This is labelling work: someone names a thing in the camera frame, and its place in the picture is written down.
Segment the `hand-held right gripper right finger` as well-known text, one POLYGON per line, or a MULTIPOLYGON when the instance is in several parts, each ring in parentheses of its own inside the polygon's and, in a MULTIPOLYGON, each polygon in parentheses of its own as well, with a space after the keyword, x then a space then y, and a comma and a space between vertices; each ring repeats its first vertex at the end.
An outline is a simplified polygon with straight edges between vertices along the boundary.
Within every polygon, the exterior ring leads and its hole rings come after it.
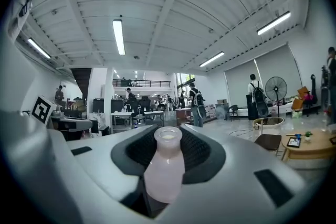
POLYGON ((158 223, 285 223, 298 211, 297 199, 307 185, 274 154, 243 138, 192 125, 184 129, 218 142, 225 163, 209 181, 183 185, 177 199, 158 215, 158 223), (276 177, 274 192, 287 196, 282 205, 276 205, 255 175, 262 170, 276 177))

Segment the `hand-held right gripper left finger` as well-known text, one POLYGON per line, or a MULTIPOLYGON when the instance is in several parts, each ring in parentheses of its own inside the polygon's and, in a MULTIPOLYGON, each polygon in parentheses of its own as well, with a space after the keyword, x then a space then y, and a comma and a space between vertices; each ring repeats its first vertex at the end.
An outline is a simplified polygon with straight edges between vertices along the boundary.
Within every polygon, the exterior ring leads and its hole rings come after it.
POLYGON ((84 223, 155 223, 145 192, 144 169, 156 146, 150 125, 104 137, 68 142, 83 173, 78 205, 84 223), (80 148, 89 151, 78 153, 80 148))

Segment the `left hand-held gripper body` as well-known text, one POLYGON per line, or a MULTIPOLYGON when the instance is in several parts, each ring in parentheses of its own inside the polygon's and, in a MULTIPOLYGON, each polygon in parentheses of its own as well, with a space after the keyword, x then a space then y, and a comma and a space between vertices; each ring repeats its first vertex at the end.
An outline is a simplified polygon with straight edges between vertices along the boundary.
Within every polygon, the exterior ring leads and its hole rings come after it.
POLYGON ((55 130, 78 132, 92 128, 92 121, 80 118, 65 116, 61 110, 61 105, 56 105, 38 96, 30 115, 41 121, 45 126, 53 125, 55 130))

